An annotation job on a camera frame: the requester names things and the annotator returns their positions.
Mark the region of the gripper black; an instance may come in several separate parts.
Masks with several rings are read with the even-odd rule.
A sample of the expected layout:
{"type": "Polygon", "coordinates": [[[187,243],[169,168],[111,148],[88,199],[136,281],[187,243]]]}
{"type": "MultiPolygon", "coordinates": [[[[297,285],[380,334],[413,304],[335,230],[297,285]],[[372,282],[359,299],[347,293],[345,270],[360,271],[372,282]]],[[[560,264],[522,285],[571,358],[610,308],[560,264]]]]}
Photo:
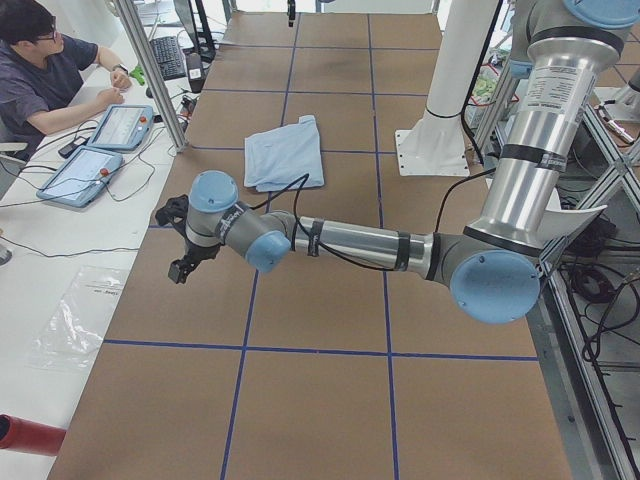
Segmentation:
{"type": "Polygon", "coordinates": [[[175,260],[169,266],[168,278],[175,284],[185,284],[188,276],[206,260],[214,260],[218,255],[218,242],[202,246],[185,238],[185,254],[182,260],[175,260]]]}

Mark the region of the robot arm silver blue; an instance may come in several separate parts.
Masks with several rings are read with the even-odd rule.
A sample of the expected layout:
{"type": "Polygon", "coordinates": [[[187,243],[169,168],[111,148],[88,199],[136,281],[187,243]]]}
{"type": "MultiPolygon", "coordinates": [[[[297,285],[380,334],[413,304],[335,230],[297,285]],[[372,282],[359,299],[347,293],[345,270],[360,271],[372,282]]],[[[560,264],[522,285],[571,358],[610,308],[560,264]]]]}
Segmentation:
{"type": "Polygon", "coordinates": [[[329,253],[439,283],[461,310],[488,324],[525,316],[541,293],[537,261],[544,245],[583,230],[600,213],[552,210],[549,201],[595,83],[620,58],[638,19],[635,1],[517,3],[511,67],[527,75],[527,90],[481,213],[461,233],[415,234],[306,217],[297,209],[266,213],[240,199],[229,174],[208,170],[155,214],[185,243],[169,278],[185,282],[224,247],[262,273],[292,251],[329,253]]]}

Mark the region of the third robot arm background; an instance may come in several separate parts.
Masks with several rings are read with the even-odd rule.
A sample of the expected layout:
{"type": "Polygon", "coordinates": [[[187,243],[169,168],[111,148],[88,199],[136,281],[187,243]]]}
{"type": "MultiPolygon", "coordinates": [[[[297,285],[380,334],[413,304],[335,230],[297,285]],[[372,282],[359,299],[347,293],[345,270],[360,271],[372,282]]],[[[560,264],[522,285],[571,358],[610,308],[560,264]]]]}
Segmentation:
{"type": "Polygon", "coordinates": [[[623,87],[596,87],[595,95],[606,121],[639,122],[639,70],[623,87]]]}

